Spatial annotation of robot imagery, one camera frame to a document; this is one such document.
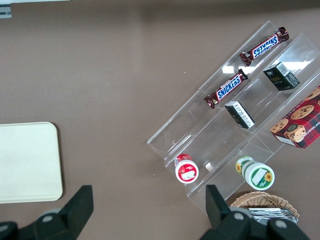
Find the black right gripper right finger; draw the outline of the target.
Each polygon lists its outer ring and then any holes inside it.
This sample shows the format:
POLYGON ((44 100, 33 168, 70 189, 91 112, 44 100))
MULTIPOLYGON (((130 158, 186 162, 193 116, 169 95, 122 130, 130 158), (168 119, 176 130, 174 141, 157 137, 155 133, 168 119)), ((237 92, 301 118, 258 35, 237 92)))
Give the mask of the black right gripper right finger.
POLYGON ((217 187, 206 186, 206 212, 211 224, 202 240, 308 240, 300 227, 288 219, 270 219, 267 225, 241 211, 232 211, 217 187))

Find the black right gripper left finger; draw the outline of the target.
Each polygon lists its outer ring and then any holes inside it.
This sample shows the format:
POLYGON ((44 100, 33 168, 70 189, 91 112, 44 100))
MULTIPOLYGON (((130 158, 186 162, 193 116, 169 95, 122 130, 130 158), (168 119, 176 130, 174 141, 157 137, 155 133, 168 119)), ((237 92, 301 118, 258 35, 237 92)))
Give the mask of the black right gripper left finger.
POLYGON ((58 211, 48 211, 18 228, 14 221, 0 223, 2 240, 76 240, 94 210, 93 188, 83 185, 58 211))

